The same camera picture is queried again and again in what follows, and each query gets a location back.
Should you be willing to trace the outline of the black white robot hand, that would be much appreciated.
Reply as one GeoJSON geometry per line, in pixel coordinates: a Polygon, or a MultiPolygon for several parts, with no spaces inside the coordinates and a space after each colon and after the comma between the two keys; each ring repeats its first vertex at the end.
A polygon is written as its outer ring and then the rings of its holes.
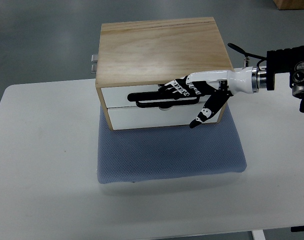
{"type": "Polygon", "coordinates": [[[213,70],[195,72],[172,80],[159,88],[159,92],[171,99],[209,96],[197,117],[189,124],[195,128],[211,119],[236,93],[257,92],[256,68],[245,67],[239,71],[213,70]]]}

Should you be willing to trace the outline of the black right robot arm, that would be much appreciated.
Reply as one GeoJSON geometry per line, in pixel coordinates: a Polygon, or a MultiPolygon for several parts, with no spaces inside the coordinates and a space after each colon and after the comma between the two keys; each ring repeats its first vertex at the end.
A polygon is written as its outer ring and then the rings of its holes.
{"type": "Polygon", "coordinates": [[[289,49],[270,50],[266,56],[248,53],[233,43],[227,45],[244,55],[245,67],[249,66],[249,58],[259,60],[251,74],[252,90],[255,93],[259,89],[273,91],[275,89],[275,75],[288,73],[292,96],[300,99],[299,111],[304,113],[304,45],[289,49]]]}

